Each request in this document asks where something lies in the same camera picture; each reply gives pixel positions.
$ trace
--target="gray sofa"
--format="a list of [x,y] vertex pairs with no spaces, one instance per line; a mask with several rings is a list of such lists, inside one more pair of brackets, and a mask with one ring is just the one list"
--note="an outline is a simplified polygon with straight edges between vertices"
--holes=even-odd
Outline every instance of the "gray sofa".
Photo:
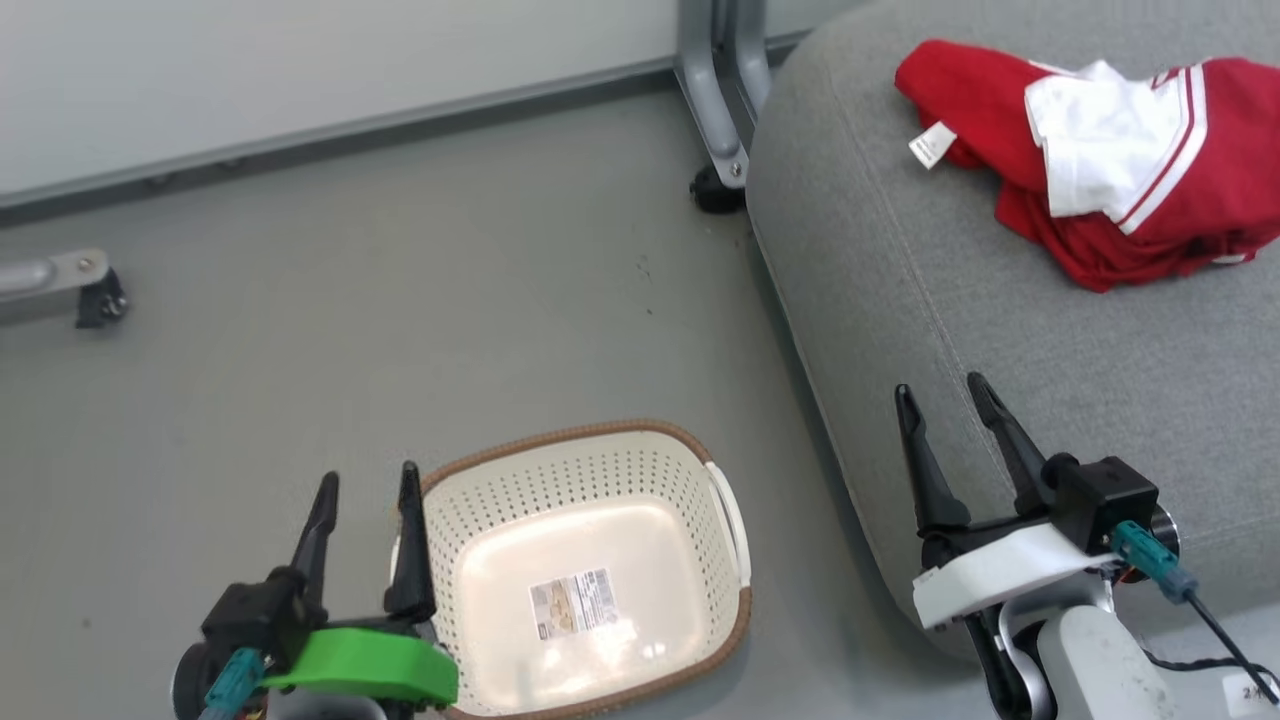
[[[780,70],[748,208],[863,529],[913,620],[919,541],[892,389],[911,384],[975,519],[1006,516],[1012,487],[964,383],[980,370],[1046,454],[1117,455],[1156,482],[1206,602],[1260,614],[1242,638],[1257,660],[1280,647],[1280,246],[1082,290],[996,222],[993,174],[924,170],[893,88],[929,37],[1143,77],[1211,55],[1280,64],[1277,28],[1274,0],[884,0],[815,31]],[[1132,629],[1198,621],[1151,585],[1119,592]],[[968,648],[963,629],[929,637]]]

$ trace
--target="barcode label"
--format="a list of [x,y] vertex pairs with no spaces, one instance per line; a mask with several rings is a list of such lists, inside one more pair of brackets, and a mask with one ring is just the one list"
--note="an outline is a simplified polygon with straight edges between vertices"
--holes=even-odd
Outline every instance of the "barcode label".
[[529,588],[538,637],[549,641],[618,621],[605,569],[557,578]]

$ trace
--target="black cable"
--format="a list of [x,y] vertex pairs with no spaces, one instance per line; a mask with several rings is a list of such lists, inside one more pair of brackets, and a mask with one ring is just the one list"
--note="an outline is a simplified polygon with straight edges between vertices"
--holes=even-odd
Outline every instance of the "black cable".
[[[1240,661],[1234,657],[1206,657],[1204,660],[1193,660],[1190,662],[1171,662],[1169,660],[1161,660],[1151,653],[1149,650],[1144,650],[1147,653],[1147,660],[1151,661],[1156,667],[1162,667],[1165,670],[1172,670],[1174,673],[1194,673],[1197,670],[1211,670],[1213,667],[1239,667]],[[1258,674],[1266,673],[1271,675],[1277,683],[1280,678],[1275,673],[1267,669],[1266,665],[1258,665],[1257,662],[1251,662]]]
[[1271,691],[1270,683],[1262,679],[1262,674],[1258,671],[1258,669],[1266,671],[1272,678],[1275,678],[1275,674],[1272,674],[1266,667],[1262,667],[1261,665],[1254,665],[1249,662],[1244,657],[1244,653],[1240,652],[1240,648],[1235,644],[1235,641],[1231,639],[1231,635],[1228,635],[1226,630],[1222,629],[1222,625],[1217,624],[1217,620],[1213,618],[1213,614],[1210,612],[1207,607],[1204,607],[1204,603],[1201,602],[1199,597],[1197,597],[1194,592],[1190,591],[1187,592],[1187,602],[1192,603],[1192,607],[1194,607],[1196,612],[1198,612],[1201,619],[1204,620],[1204,624],[1208,625],[1208,629],[1213,630],[1213,634],[1217,635],[1217,639],[1222,641],[1222,644],[1226,647],[1228,652],[1230,652],[1231,657],[1235,659],[1235,665],[1243,667],[1244,671],[1249,674],[1249,679],[1252,679],[1258,685],[1258,691],[1262,692],[1262,696],[1266,697],[1267,701],[1271,702],[1271,705],[1280,706],[1280,697],[1276,697],[1276,693]]

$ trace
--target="perforated basket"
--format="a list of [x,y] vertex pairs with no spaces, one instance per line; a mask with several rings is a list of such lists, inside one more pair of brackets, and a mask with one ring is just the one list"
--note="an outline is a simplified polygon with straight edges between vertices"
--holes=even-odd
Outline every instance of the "perforated basket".
[[709,673],[746,634],[741,514],[675,425],[529,438],[442,468],[422,493],[454,719],[613,710]]

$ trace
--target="black wheel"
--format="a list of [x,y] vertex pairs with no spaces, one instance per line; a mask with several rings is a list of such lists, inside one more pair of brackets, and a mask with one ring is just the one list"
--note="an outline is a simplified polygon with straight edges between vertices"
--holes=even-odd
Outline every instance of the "black wheel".
[[741,187],[724,187],[714,165],[698,170],[689,193],[699,210],[712,215],[731,215],[746,206],[746,192]]
[[120,277],[114,269],[106,270],[106,277],[93,284],[81,288],[79,307],[76,327],[84,329],[105,328],[119,323],[129,311],[129,299],[120,287]]
[[205,694],[214,687],[218,674],[223,671],[227,659],[205,643],[187,648],[173,671],[169,682],[169,696],[173,701],[173,714],[178,720],[196,720],[205,710]]

